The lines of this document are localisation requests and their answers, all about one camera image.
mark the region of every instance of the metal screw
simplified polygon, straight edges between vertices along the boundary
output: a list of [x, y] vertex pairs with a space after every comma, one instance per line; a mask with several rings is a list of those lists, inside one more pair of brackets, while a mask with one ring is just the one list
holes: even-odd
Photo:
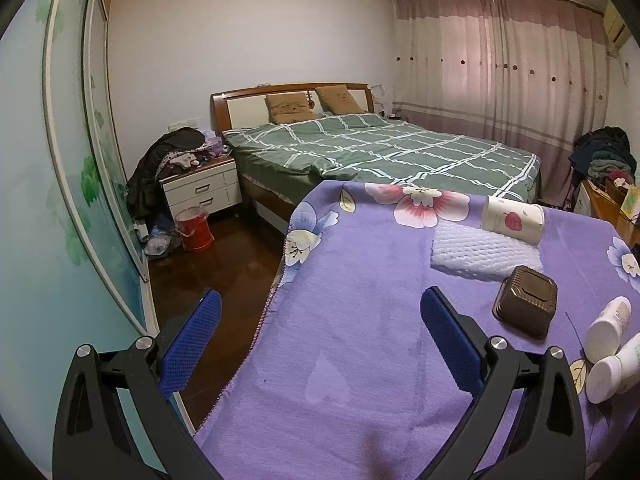
[[136, 348], [138, 350], [146, 350], [147, 348], [150, 348], [153, 343], [154, 340], [145, 335], [136, 341]]
[[491, 346], [496, 350], [504, 350], [507, 348], [507, 340], [497, 335], [496, 337], [491, 338]]
[[76, 351], [78, 357], [87, 357], [91, 353], [91, 347], [89, 345], [82, 345]]
[[558, 348], [557, 346], [552, 346], [551, 347], [551, 355], [552, 355], [552, 357], [555, 357], [556, 359], [562, 359], [564, 357], [564, 352], [562, 351], [561, 348]]

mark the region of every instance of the sliding wardrobe door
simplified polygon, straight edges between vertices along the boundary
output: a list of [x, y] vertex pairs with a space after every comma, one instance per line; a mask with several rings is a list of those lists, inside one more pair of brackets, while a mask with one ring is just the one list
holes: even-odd
[[[140, 335], [89, 260], [52, 165], [42, 101], [50, 4], [25, 0], [0, 38], [0, 413], [45, 471], [51, 471], [60, 392], [76, 348], [119, 350]], [[66, 41], [71, 13], [58, 6], [52, 16], [57, 45]], [[145, 435], [135, 431], [136, 439]], [[153, 464], [151, 445], [139, 447]], [[0, 479], [21, 479], [6, 466], [0, 450]]]
[[133, 263], [147, 281], [148, 273], [142, 260], [142, 247], [127, 209], [127, 181], [111, 122], [106, 78], [106, 29], [107, 19], [101, 1], [89, 0], [84, 27], [82, 77], [91, 144], [113, 219]]
[[92, 261], [119, 307], [143, 330], [140, 275], [132, 259], [139, 253], [128, 250], [130, 235], [127, 243], [120, 235], [114, 220], [119, 211], [111, 211], [106, 191], [113, 191], [112, 183], [98, 172], [90, 142], [82, 78], [87, 4], [52, 0], [44, 50], [47, 135], [60, 189], [86, 251], [79, 251], [78, 259]]

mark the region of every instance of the wall outlet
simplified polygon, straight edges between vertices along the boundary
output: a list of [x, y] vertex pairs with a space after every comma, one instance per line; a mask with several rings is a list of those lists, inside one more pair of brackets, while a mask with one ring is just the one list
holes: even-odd
[[199, 121], [200, 119], [187, 119], [186, 121], [181, 121], [179, 123], [169, 124], [169, 133], [179, 130], [180, 128], [198, 128]]

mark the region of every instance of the brown pillow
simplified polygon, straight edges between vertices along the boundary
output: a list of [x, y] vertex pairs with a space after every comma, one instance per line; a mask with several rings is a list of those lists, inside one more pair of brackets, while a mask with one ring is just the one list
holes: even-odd
[[316, 92], [320, 100], [336, 115], [364, 113], [346, 85], [319, 86]]
[[306, 94], [270, 94], [264, 99], [269, 109], [269, 117], [276, 124], [298, 123], [316, 118], [309, 108]]

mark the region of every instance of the white bottle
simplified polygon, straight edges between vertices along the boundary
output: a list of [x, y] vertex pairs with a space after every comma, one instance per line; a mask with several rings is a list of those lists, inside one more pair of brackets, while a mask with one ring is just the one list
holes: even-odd
[[623, 394], [640, 381], [640, 334], [633, 336], [616, 355], [593, 365], [587, 376], [587, 398], [597, 404], [613, 394]]
[[609, 301], [587, 330], [584, 353], [589, 361], [597, 363], [616, 353], [630, 317], [631, 304], [627, 298], [618, 296]]

